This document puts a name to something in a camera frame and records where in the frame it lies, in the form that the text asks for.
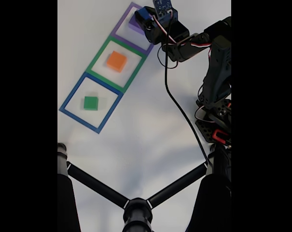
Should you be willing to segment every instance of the purple cube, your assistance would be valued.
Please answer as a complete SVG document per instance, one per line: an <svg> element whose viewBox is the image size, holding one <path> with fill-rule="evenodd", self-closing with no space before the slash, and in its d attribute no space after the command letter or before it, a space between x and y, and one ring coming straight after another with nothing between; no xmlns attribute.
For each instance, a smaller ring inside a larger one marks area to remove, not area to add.
<svg viewBox="0 0 292 232"><path fill-rule="evenodd" d="M128 27L131 28L132 30L138 32L139 34L142 34L142 35L145 34L144 31L140 28L140 26L136 22L136 20L135 20L135 14L130 19L130 21L128 23Z"/></svg>

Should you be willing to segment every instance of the black cable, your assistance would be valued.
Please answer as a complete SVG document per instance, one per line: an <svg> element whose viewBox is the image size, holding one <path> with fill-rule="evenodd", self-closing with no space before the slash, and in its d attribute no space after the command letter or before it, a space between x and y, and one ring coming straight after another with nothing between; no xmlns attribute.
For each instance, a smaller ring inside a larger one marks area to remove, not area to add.
<svg viewBox="0 0 292 232"><path fill-rule="evenodd" d="M165 87L166 87L166 91L168 93L168 95L170 96L170 98L174 101L174 103L176 104L176 106L178 107L178 109L181 111L182 115L185 117L185 120L188 122L188 124L190 125L194 135L195 135L195 138L197 139L197 142L199 144L199 147L200 149L202 150L202 153L207 161L207 163L210 165L211 168L212 167L212 163L210 162L209 158L207 157L206 153L205 153L205 150L202 146L202 143L200 142L199 140L199 137L193 127L193 125L191 124L188 116L185 114L185 112L182 110L182 108L180 107L180 105L178 104L178 102L175 100L175 98L173 97L173 95L171 95L170 91L169 91L169 88L168 88L168 84L167 84L167 70L168 70L168 38L169 38L169 33L170 33L170 24L171 24L171 21L173 20L173 15L171 16L171 19L169 21L169 24L168 24L168 28L167 28L167 36L166 36L166 52L165 52Z"/></svg>
<svg viewBox="0 0 292 232"><path fill-rule="evenodd" d="M200 92L200 90L202 89L203 86L204 86L204 84L202 84L202 86L199 88L199 90L198 90L198 92L197 92L197 97L198 97L198 100L199 100L199 101L201 101L201 100L199 99L199 92Z"/></svg>
<svg viewBox="0 0 292 232"><path fill-rule="evenodd" d="M163 67L165 67L165 65L161 62L160 57L159 57L159 52L160 52L161 48L162 48L162 45L160 46L159 50L157 50L157 58L158 58L160 64L161 64ZM175 69L176 67L178 67L178 61L177 61L177 64L176 64L175 67L173 67L173 68L168 68L168 69Z"/></svg>

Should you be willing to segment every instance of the blue square outline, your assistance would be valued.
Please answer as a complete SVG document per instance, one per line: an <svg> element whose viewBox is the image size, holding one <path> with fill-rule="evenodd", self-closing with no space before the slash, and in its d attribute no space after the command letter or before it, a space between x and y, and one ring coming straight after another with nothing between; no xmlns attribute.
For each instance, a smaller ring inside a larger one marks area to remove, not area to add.
<svg viewBox="0 0 292 232"><path fill-rule="evenodd" d="M77 91L77 89L79 88L79 86L82 84L82 82L84 81L84 79L86 77L118 95L117 99L115 100L115 102L113 103L111 108L109 109L108 113L106 114L106 116L104 117L103 121L101 122L101 124L98 128L92 126L90 123L87 123L86 121L82 120L81 118L77 117L76 115L72 114L71 112L69 112L68 110L65 109L65 107L70 102L71 98L74 96L75 92ZM81 76L81 78L79 79L79 81L76 83L75 87L72 89L72 91L70 92L68 97L63 102L62 106L59 108L59 111L61 111L62 113L73 118L77 122L83 124L85 127L88 127L89 129L91 129L94 132L99 134L101 132L101 130L103 129L103 127L105 126L106 122L108 121L109 117L113 113L114 109L118 105L122 96L123 96L123 93L120 92L119 90L115 89L114 87L111 87L110 85L107 85L105 82L99 80L98 78L94 77L93 75L91 75L87 72L84 72L83 75Z"/></svg>

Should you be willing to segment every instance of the black tripod leg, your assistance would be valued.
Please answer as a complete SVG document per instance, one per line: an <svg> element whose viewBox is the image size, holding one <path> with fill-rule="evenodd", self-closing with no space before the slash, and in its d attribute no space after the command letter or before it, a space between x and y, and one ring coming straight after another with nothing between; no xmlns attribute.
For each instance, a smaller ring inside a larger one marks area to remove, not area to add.
<svg viewBox="0 0 292 232"><path fill-rule="evenodd" d="M72 181L68 177L66 148L58 144L57 231L80 232Z"/></svg>
<svg viewBox="0 0 292 232"><path fill-rule="evenodd" d="M226 178L217 174L202 180L186 232L231 231L231 193L226 183Z"/></svg>

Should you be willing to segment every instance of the blue circuit board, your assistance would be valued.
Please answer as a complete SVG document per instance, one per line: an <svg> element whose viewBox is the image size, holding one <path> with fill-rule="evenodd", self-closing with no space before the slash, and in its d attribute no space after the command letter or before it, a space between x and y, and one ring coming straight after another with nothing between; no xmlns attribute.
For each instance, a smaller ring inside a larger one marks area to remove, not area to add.
<svg viewBox="0 0 292 232"><path fill-rule="evenodd" d="M159 20L164 18L168 14L167 11L172 8L170 0L153 0L153 4Z"/></svg>

